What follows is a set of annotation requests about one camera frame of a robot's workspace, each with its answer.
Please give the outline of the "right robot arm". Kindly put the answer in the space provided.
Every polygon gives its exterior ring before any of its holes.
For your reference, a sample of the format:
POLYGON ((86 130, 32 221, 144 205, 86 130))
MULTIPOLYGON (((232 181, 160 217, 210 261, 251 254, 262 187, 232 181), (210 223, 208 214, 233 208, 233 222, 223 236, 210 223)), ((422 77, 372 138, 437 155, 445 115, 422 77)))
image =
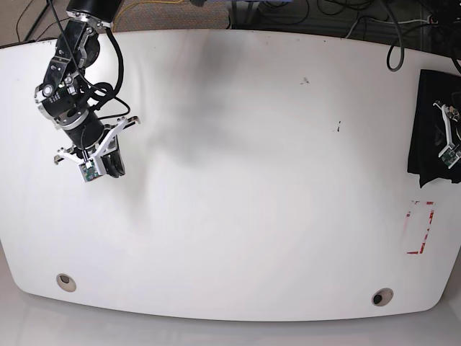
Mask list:
POLYGON ((126 102, 118 97, 125 66, 120 46, 112 32, 121 1, 70 1, 66 12, 70 19, 60 26, 55 54, 50 60, 42 84, 35 89, 38 110, 56 128, 70 138, 70 148, 60 148, 55 164, 72 161, 85 182, 109 175, 119 178, 125 174, 120 155, 119 134, 138 123, 138 117, 128 111, 108 117, 97 112, 110 101, 126 102), (98 31, 103 29, 117 56, 117 81, 91 83, 85 72, 99 57, 98 31))

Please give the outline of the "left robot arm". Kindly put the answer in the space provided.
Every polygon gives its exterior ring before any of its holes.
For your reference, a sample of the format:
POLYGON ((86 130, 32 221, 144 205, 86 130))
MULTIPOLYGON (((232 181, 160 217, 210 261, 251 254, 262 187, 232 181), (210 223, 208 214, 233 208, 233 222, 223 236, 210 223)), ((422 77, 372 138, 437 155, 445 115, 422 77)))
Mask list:
POLYGON ((428 7, 431 15, 428 22, 406 30, 403 30, 401 24, 398 23, 393 10, 390 8, 389 1, 380 1, 380 4, 391 19, 397 35, 390 44, 386 55, 386 66, 389 71, 397 72, 403 66, 406 52, 405 37, 411 32, 428 27, 429 33, 439 37, 442 45, 446 46, 454 67, 460 73, 460 1, 429 1, 428 7), (400 55, 397 66, 392 67, 390 57, 395 46, 399 47, 400 55))

